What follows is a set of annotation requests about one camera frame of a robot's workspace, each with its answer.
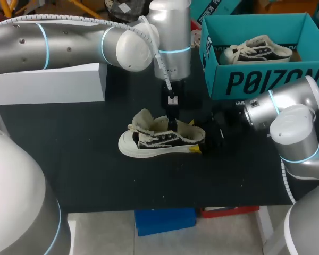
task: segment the shoe sole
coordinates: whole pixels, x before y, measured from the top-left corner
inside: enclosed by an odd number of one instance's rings
[[[191,144],[158,149],[138,149],[137,145],[132,139],[132,134],[133,131],[127,130],[121,135],[118,141],[119,151],[124,155],[132,158],[152,158],[168,153],[192,153],[189,148],[195,145]]]

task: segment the white sneaker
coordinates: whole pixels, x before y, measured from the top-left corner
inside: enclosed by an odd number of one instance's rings
[[[220,57],[220,63],[257,64],[272,62],[288,62],[292,50],[275,44],[267,35],[255,37],[240,45],[232,45]]]
[[[177,132],[168,130],[166,116],[153,119],[141,110],[118,141],[119,150],[129,157],[149,158],[166,153],[190,153],[190,147],[204,143],[206,133],[197,126],[177,120]]]

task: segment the shoe box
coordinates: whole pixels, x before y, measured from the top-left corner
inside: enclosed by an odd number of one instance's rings
[[[240,2],[241,0],[192,0],[191,18],[202,25],[204,16],[232,14]]]
[[[230,45],[268,35],[293,50],[291,61],[220,65]],[[319,29],[308,13],[216,15],[204,18],[199,49],[212,99],[246,99],[306,75],[319,86]]]
[[[255,0],[254,13],[303,13],[313,15],[319,0]]]

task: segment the black table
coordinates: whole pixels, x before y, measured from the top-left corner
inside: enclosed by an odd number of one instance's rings
[[[209,113],[203,72],[194,50],[187,89],[203,98],[190,121]],[[106,102],[0,106],[12,139],[39,163],[68,213],[208,206],[281,205],[290,200],[280,158],[266,133],[248,134],[231,150],[207,156],[128,158],[117,146],[133,116],[164,115],[153,67],[140,73],[108,68]],[[316,130],[319,137],[319,112]],[[319,181],[289,180],[296,199]]]

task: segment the white box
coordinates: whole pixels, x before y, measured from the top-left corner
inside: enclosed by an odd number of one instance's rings
[[[0,105],[104,101],[105,64],[0,74]]]

